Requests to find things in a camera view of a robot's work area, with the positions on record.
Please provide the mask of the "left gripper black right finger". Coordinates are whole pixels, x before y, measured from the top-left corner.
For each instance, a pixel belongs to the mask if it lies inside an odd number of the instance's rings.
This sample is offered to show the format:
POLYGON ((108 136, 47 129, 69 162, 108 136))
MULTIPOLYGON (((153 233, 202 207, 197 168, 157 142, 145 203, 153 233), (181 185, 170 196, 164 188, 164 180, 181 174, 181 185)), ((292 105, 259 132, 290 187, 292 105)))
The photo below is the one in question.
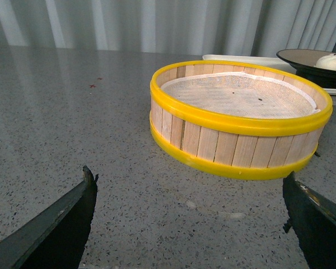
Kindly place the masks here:
POLYGON ((336 268, 336 203, 295 179, 283 179, 283 198, 289 219, 310 268, 336 268))

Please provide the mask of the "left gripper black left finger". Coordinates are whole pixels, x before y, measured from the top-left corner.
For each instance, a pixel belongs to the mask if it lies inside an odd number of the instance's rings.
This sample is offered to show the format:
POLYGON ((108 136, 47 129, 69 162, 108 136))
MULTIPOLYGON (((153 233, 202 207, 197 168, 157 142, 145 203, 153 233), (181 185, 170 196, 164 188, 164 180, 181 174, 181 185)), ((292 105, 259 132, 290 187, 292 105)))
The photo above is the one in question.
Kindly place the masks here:
POLYGON ((94 216, 98 175, 83 181, 0 241, 0 268, 79 268, 94 216))

